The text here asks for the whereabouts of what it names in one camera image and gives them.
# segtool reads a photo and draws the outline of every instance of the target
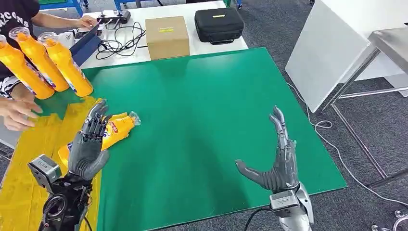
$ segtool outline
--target clear bottle cap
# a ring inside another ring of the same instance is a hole
[[[130,112],[130,113],[129,113],[129,117],[132,118],[133,124],[134,124],[135,126],[139,126],[139,125],[141,124],[141,120],[140,120],[138,114],[136,114],[136,112],[133,112],[133,111]]]
[[[17,42],[27,40],[29,36],[30,36],[30,30],[24,26],[13,28],[9,32],[9,37],[16,40]]]
[[[58,35],[54,32],[44,32],[39,35],[38,41],[46,47],[52,47],[58,42]]]
[[[0,35],[0,48],[4,48],[7,45],[7,39],[4,35]]]

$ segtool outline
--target black case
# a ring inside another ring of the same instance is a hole
[[[194,20],[201,42],[230,43],[242,35],[243,20],[234,8],[200,10]]]

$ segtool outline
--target white cable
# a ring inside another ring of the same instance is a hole
[[[291,88],[296,92],[296,95],[299,97],[299,99],[300,99],[302,102],[305,103],[305,105],[306,105],[306,111],[307,111],[307,119],[309,120],[309,123],[314,126],[315,132],[317,133],[317,135],[320,136],[320,138],[321,138],[322,140],[324,140],[328,145],[330,145],[331,147],[333,147],[333,148],[337,151],[337,154],[338,154],[338,156],[339,156],[340,162],[343,164],[344,168],[347,170],[347,172],[350,174],[350,176],[351,176],[359,185],[361,185],[363,188],[365,188],[365,189],[367,189],[368,191],[372,192],[373,194],[375,194],[376,196],[380,197],[381,199],[386,200],[386,201],[396,202],[396,203],[399,203],[399,204],[408,206],[407,203],[404,203],[404,202],[401,202],[401,201],[398,201],[398,200],[394,200],[394,199],[390,199],[390,198],[386,198],[386,197],[383,197],[383,196],[379,195],[378,193],[376,193],[375,191],[373,191],[372,189],[368,188],[368,187],[365,186],[363,183],[361,183],[361,182],[353,175],[353,173],[351,173],[351,171],[348,169],[348,167],[345,165],[345,163],[344,163],[344,161],[343,161],[342,155],[340,154],[340,150],[339,150],[334,144],[330,143],[326,138],[324,138],[324,137],[317,131],[317,128],[331,128],[331,127],[333,126],[333,123],[332,123],[331,121],[329,121],[329,120],[322,120],[322,121],[320,121],[320,122],[318,122],[318,123],[316,123],[316,124],[313,124],[313,123],[310,121],[309,107],[307,106],[305,100],[299,95],[297,89],[296,89],[294,86],[292,86],[292,85],[289,84],[289,83],[287,83],[287,84],[289,85],[289,87],[291,87]],[[327,126],[320,125],[321,123],[328,123],[329,125],[327,125]]]
[[[6,159],[8,159],[9,161],[11,161],[11,159],[9,159],[9,158],[3,156],[2,154],[0,154],[0,157],[6,158]]]

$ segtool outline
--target yellow cloth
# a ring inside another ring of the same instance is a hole
[[[56,114],[40,117],[35,127],[22,133],[0,191],[0,231],[38,230],[42,207],[49,194],[38,186],[27,163],[45,154],[60,166],[62,174],[65,175],[67,168],[61,163],[58,149],[72,141],[95,102],[94,98],[85,97],[81,103],[68,105],[63,121]],[[92,205],[86,217],[95,231],[101,185],[100,172],[92,184]],[[81,231],[88,231],[84,222]]]

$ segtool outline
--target floor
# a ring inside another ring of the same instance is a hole
[[[115,9],[112,0],[89,1],[89,10],[91,12],[100,11],[101,9]],[[162,0],[162,3],[164,5],[175,2],[182,3],[180,1],[182,0]],[[158,3],[143,1],[142,5],[143,7],[158,6]],[[135,4],[128,3],[127,6],[134,8]],[[284,67],[311,8],[312,5],[308,3],[308,0],[244,0],[243,8],[239,10],[245,21],[243,37],[248,47],[266,47],[288,82],[290,82],[290,79]],[[78,17],[74,9],[49,11],[49,13],[62,17]],[[35,28],[36,35],[43,31],[46,31],[46,29]],[[350,92],[388,87],[390,85],[385,79],[379,78],[356,82],[351,87]],[[387,174],[396,173],[407,167],[408,143],[406,140],[408,140],[408,132],[406,132],[406,128],[408,127],[408,121],[406,120],[406,108],[408,108],[408,100],[406,98],[395,92],[340,100],[337,106],[343,111],[344,116],[353,125],[356,132],[361,135],[363,141],[366,142],[368,148]],[[333,128],[320,129],[322,135],[339,148],[343,160],[355,176],[363,183],[379,180],[380,175],[369,163],[331,108],[327,110],[326,114],[312,115],[313,122],[323,119],[331,120]],[[315,216],[313,230],[370,231],[372,224],[390,228],[395,222],[395,210],[408,212],[407,208],[384,201],[360,187],[346,172],[335,150],[327,144],[325,145],[346,179],[348,187],[311,197]],[[0,157],[0,177],[7,164],[7,159]],[[376,191],[383,196],[407,202],[408,193],[405,190],[407,188],[408,178],[377,188]],[[239,231],[243,230],[252,211],[230,214],[163,230]],[[249,230],[279,231],[281,228],[277,218],[272,213],[260,212],[254,217]]]

